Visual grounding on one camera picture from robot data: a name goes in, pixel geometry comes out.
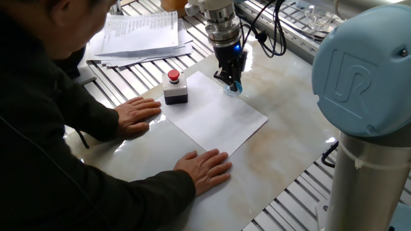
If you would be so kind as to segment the person right hand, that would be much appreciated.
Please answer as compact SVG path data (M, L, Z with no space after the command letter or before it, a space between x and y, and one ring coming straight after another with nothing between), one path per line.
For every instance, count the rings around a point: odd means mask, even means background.
M192 151L185 154L173 170L185 171L195 185L196 196L200 196L230 179L228 170L232 163L226 161L228 157L227 152L220 152L218 149L209 150L201 155L197 151Z

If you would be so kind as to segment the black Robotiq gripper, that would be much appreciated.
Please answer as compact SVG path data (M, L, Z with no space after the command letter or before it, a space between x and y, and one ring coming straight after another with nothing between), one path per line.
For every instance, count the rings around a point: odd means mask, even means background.
M247 52L243 50L240 41L225 47L215 47L214 54L218 60L218 66L222 69L217 70L213 77L226 84L232 92L236 92L236 89L242 90L241 72L244 71L245 68ZM234 80L227 72L231 64L234 65L237 71L240 71L234 74Z

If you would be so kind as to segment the person left hand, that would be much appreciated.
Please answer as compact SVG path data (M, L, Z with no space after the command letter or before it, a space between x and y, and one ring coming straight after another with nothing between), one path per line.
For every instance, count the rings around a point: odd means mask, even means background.
M150 129L146 120L161 113L161 103L153 98L139 96L117 106L114 110L119 116L117 136L128 139Z

